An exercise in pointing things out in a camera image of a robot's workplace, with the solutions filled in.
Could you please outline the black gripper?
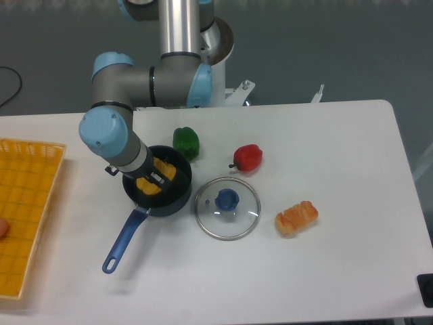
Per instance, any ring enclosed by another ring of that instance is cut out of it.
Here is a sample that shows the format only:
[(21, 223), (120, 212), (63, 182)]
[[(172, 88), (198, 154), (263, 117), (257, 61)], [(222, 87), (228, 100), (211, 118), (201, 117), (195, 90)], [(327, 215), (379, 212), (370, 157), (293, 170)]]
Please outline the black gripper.
[(122, 173), (122, 180), (135, 183), (137, 179), (144, 178), (159, 190), (180, 190), (185, 187), (185, 177), (172, 164), (164, 161), (154, 161), (153, 158), (133, 166), (132, 171), (126, 171), (126, 166), (115, 167), (108, 165), (105, 172), (111, 176)]

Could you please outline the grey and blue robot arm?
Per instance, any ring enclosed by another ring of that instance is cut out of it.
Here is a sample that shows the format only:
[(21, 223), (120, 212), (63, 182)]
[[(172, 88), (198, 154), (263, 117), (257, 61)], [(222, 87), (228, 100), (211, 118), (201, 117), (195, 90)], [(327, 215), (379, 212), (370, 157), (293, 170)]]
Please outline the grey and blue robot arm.
[(134, 66), (122, 53), (106, 52), (94, 61), (93, 104), (79, 134), (96, 155), (132, 180), (145, 178), (161, 190), (171, 185), (172, 167), (155, 168), (150, 149), (133, 130), (139, 107), (192, 108), (212, 99), (212, 68), (202, 59), (201, 34), (214, 23), (213, 1), (119, 1), (120, 11), (160, 27), (160, 64)]

